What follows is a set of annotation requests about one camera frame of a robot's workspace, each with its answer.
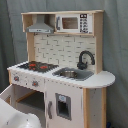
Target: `tiled backsplash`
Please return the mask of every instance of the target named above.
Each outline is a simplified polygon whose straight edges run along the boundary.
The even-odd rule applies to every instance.
[[[38,62],[77,67],[82,51],[90,51],[95,57],[95,37],[44,35],[34,36],[35,60]],[[83,62],[88,62],[88,69],[95,70],[91,58],[84,54]]]

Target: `cabinet door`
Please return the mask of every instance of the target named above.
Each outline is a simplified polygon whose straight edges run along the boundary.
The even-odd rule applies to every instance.
[[[0,98],[15,107],[14,85],[9,85],[1,94]]]
[[[82,89],[46,81],[46,128],[83,128],[82,93]]]

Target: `toy stove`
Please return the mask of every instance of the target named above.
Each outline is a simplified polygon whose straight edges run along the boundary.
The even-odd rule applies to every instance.
[[[17,68],[22,68],[22,69],[45,73],[45,72],[50,71],[56,67],[58,67],[58,65],[31,61],[26,64],[20,65]]]

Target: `cabinet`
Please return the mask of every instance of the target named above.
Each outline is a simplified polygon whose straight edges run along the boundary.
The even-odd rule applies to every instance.
[[[83,90],[46,81],[46,121],[49,128],[84,128]]]

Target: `control knob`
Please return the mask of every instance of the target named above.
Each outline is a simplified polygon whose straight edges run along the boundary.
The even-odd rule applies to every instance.
[[[38,85],[38,82],[37,82],[37,81],[33,81],[33,82],[32,82],[32,86],[35,86],[35,87],[39,86],[39,85]]]
[[[14,77],[14,80],[15,80],[15,81],[19,81],[19,77],[18,77],[18,76],[15,76],[15,77]]]

